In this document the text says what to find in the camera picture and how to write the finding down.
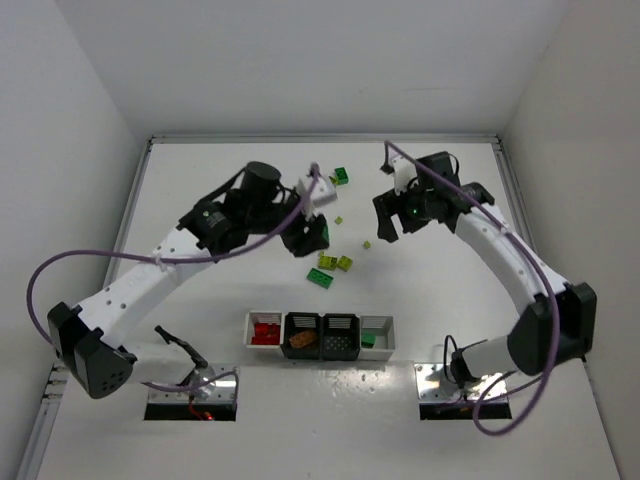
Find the lime printed brick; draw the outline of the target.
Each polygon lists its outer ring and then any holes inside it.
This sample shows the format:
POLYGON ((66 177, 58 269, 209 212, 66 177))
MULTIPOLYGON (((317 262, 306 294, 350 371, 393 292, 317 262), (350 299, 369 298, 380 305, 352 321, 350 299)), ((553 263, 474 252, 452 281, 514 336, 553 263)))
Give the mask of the lime printed brick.
POLYGON ((321 270, 334 271, 337 268, 338 258, 330 255, 320 255, 317 267, 321 270))

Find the lime square brick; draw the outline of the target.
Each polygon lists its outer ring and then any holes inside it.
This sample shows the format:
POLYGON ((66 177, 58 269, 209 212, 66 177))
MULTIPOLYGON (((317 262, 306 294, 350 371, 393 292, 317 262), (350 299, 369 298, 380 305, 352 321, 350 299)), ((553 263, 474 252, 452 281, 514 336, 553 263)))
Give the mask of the lime square brick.
POLYGON ((336 263, 336 267, 344 272, 348 272, 352 267, 352 265, 353 265, 353 260, 350 257, 345 255, 341 256, 336 263))

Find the green long brick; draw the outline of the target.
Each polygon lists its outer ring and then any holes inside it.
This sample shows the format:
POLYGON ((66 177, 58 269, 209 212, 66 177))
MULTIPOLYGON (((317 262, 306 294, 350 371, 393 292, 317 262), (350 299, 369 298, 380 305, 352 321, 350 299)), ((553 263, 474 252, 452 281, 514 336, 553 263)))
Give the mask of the green long brick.
POLYGON ((309 270, 306 279, 323 289, 329 289, 334 281, 334 277, 332 275, 324 273, 316 268, 311 268, 309 270))

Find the dark green brick top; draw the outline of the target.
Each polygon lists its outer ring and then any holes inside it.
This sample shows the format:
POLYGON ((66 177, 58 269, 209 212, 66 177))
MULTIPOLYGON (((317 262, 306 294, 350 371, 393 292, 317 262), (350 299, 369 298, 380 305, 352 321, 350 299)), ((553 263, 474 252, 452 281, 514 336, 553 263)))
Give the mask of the dark green brick top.
POLYGON ((334 183, 336 185, 346 185, 349 183, 349 176, 344 167, 338 167, 334 170, 334 183))

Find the red square brick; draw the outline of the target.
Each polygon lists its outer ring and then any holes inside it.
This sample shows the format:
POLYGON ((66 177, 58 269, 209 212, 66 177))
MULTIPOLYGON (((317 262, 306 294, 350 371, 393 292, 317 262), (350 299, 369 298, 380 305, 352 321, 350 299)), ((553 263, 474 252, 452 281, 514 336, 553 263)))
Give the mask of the red square brick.
POLYGON ((254 335, 280 335, 280 325, 276 323, 257 322, 254 324, 254 335))

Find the orange brick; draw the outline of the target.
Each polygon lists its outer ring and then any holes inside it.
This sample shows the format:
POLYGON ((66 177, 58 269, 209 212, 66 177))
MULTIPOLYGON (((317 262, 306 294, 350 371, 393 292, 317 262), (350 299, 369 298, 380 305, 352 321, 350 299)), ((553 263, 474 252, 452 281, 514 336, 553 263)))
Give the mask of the orange brick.
POLYGON ((318 340, 315 330, 304 330, 289 338, 289 345, 294 349, 311 348, 318 340))

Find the red long brick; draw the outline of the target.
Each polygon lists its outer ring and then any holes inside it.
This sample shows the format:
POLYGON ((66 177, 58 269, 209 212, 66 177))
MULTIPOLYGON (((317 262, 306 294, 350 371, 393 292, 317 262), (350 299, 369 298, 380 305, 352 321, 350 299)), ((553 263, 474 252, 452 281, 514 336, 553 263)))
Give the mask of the red long brick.
POLYGON ((254 346, 279 346, 280 337, 275 334, 254 335, 251 339, 251 344, 254 346))

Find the green small brick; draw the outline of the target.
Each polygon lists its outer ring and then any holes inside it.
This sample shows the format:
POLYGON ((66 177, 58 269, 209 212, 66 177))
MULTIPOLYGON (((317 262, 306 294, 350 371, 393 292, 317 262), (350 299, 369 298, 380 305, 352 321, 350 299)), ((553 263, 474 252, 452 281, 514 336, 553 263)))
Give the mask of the green small brick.
POLYGON ((360 343, 362 348, 373 348, 376 343, 376 336, 371 333, 362 333, 360 343))

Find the green sloped brick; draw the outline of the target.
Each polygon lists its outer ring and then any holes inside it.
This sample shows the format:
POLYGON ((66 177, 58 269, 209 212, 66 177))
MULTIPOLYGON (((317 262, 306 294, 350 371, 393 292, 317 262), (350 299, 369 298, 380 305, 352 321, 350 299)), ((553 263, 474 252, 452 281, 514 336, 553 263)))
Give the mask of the green sloped brick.
POLYGON ((325 242, 326 242, 326 247, 329 247, 329 246, 330 246, 330 233, 329 233, 329 227, 328 227, 328 225, 325 225, 325 226, 324 226, 324 229, 323 229, 323 238, 324 238, 324 240, 325 240, 325 242))

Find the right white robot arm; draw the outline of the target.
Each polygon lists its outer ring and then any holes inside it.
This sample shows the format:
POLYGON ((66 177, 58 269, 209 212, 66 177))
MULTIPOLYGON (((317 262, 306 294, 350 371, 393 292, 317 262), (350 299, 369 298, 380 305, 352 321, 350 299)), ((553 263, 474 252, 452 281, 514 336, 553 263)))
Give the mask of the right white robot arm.
POLYGON ((519 316, 511 332, 456 349, 447 372, 466 386, 497 372, 539 375, 582 358, 593 346, 597 295, 543 262, 508 225, 494 197, 478 182, 461 184, 459 162, 446 151, 415 161, 387 150, 381 171, 394 186, 376 196, 377 235, 389 243, 436 221, 470 246, 509 294, 519 316))

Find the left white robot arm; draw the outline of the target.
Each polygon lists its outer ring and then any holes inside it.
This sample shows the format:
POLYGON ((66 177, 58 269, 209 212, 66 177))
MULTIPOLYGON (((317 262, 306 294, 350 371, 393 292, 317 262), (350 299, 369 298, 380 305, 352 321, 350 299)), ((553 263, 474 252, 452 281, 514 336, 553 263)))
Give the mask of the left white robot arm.
POLYGON ((329 245, 320 208, 334 202, 332 182, 317 165, 292 188, 279 170, 252 161, 199 199, 149 256, 75 306, 61 302, 47 315, 58 358, 93 399, 126 383, 164 392, 196 392, 213 383, 207 360, 162 327, 161 342, 133 344, 128 335, 174 290, 209 266, 259 248, 274 237, 296 258, 329 245))

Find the left white bin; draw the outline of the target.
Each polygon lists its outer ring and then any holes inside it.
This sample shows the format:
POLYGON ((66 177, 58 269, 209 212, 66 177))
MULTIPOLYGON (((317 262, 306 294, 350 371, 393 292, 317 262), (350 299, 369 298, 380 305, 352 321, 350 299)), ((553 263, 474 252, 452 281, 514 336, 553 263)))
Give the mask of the left white bin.
POLYGON ((284 318, 281 311, 250 310, 245 316, 245 347, 262 357, 283 358, 284 318))

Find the right white bin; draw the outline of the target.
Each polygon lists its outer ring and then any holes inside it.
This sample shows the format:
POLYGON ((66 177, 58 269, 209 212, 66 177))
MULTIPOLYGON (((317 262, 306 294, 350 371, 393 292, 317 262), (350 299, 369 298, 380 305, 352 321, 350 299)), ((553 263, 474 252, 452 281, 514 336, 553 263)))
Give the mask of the right white bin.
POLYGON ((361 361, 388 361, 396 348, 394 317, 391 315, 362 315, 360 317, 360 337, 362 333, 376 336, 373 348, 360 348, 361 361))

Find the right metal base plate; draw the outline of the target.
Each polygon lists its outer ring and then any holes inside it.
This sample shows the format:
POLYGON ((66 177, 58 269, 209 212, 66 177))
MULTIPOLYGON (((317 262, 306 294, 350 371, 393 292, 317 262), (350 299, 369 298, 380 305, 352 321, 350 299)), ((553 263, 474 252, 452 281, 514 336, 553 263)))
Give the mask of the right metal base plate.
POLYGON ((498 383, 488 392, 486 400, 507 392, 506 381, 502 378, 502 373, 485 375, 480 380, 467 384, 464 388, 459 388, 456 383, 445 377, 442 363, 415 363, 414 373, 420 405, 475 403, 495 381, 498 383))

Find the metal base plate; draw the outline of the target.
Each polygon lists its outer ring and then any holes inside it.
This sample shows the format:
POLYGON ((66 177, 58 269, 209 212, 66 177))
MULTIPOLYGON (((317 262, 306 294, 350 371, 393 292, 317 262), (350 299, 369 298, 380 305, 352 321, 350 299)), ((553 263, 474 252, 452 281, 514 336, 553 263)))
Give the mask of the metal base plate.
POLYGON ((464 388, 459 388, 456 383, 445 377, 442 363, 415 363, 414 373, 420 405, 475 403, 495 381, 498 383, 488 392, 486 400, 507 392, 506 381, 502 378, 502 373, 485 375, 480 380, 467 384, 464 388))
POLYGON ((194 369, 178 385, 145 384, 149 400, 155 403, 196 405, 232 405, 237 402, 239 390, 238 368, 232 364, 209 364, 194 369))

